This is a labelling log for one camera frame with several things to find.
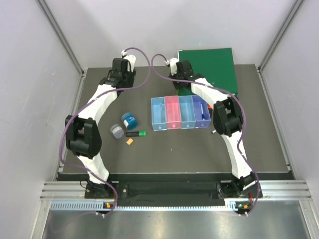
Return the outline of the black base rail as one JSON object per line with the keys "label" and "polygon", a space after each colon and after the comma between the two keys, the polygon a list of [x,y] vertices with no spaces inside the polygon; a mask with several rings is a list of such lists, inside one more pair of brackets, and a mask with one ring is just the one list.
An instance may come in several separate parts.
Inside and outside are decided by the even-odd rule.
{"label": "black base rail", "polygon": [[216,181],[121,181],[111,185],[118,193],[119,207],[201,207],[221,206],[225,199],[256,197],[257,186],[238,192],[230,182]]}

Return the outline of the blue jar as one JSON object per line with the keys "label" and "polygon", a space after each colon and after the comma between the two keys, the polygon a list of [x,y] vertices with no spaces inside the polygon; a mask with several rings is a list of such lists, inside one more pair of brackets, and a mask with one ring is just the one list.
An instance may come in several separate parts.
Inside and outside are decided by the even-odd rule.
{"label": "blue jar", "polygon": [[121,121],[127,130],[133,130],[138,126],[138,122],[132,113],[125,113],[121,117]]}

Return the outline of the green highlighter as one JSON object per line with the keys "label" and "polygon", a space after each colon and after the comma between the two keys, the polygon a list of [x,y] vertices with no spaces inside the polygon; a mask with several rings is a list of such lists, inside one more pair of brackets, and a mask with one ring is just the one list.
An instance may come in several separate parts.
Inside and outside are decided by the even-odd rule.
{"label": "green highlighter", "polygon": [[146,131],[131,131],[125,133],[126,137],[141,137],[146,136]]}

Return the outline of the small yellow eraser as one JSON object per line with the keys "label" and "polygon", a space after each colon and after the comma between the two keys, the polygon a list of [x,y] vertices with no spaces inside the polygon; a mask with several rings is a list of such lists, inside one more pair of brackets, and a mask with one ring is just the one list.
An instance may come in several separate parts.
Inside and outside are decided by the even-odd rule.
{"label": "small yellow eraser", "polygon": [[130,138],[130,139],[127,140],[126,144],[127,145],[131,145],[133,142],[134,142],[134,140],[132,138]]}

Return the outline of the light blue bin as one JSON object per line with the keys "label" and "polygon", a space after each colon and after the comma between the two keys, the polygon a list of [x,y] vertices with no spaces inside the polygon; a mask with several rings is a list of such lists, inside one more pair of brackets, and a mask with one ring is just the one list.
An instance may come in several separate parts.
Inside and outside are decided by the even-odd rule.
{"label": "light blue bin", "polygon": [[151,98],[152,127],[154,131],[167,130],[165,98]]}
{"label": "light blue bin", "polygon": [[192,96],[179,96],[181,129],[195,128],[196,118]]}

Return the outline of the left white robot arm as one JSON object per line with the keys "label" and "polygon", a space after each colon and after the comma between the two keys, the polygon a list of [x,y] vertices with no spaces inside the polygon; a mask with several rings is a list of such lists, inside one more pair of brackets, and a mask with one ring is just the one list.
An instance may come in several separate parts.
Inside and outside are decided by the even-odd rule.
{"label": "left white robot arm", "polygon": [[66,146],[88,170],[87,198],[106,198],[112,194],[113,185],[107,182],[110,173],[100,155],[102,139],[98,123],[110,104],[117,99],[122,88],[133,86],[136,57],[128,55],[113,59],[112,69],[104,77],[89,106],[82,110],[66,132]]}

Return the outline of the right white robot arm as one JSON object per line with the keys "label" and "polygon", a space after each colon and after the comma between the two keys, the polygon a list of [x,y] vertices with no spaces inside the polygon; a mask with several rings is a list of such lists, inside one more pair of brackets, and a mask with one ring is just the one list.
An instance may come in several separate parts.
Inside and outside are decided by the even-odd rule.
{"label": "right white robot arm", "polygon": [[188,60],[172,58],[166,65],[170,68],[169,78],[176,89],[188,88],[213,107],[213,126],[226,144],[233,175],[230,186],[219,186],[221,197],[244,197],[254,190],[258,197],[258,175],[249,165],[243,145],[246,121],[239,100],[230,92],[212,86],[201,74],[194,73]]}

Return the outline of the blue capped white marker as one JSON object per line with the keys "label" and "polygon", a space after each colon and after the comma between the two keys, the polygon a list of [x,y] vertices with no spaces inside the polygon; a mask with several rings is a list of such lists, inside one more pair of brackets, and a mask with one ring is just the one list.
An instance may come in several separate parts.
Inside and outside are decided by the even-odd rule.
{"label": "blue capped white marker", "polygon": [[205,114],[204,114],[203,104],[202,103],[200,104],[200,107],[201,107],[201,118],[202,118],[202,120],[205,120]]}

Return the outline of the green ring binder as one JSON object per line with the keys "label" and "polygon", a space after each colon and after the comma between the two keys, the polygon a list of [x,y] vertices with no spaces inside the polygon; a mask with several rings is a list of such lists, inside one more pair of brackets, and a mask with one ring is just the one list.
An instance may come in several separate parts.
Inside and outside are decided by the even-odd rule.
{"label": "green ring binder", "polygon": [[200,73],[214,87],[238,94],[233,52],[231,48],[179,50],[179,60],[189,60],[194,73]]}

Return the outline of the grey clear jar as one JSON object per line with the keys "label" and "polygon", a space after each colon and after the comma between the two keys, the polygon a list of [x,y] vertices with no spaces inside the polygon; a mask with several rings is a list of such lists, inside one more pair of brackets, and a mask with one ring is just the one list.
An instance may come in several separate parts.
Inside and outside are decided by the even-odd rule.
{"label": "grey clear jar", "polygon": [[119,124],[111,126],[110,133],[114,136],[115,139],[120,139],[125,134],[124,130]]}

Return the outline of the purple bin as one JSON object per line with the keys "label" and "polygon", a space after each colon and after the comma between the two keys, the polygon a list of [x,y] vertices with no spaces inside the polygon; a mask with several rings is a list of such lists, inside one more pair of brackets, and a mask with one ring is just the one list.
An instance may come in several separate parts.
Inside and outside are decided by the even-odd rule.
{"label": "purple bin", "polygon": [[198,95],[193,95],[192,100],[196,119],[195,128],[209,127],[211,124],[211,116],[207,102]]}

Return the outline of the pink bin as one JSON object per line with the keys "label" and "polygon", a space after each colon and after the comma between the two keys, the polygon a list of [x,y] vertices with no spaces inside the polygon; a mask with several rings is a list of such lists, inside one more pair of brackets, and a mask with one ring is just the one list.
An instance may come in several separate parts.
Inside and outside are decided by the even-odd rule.
{"label": "pink bin", "polygon": [[165,96],[167,129],[181,128],[181,114],[178,96]]}

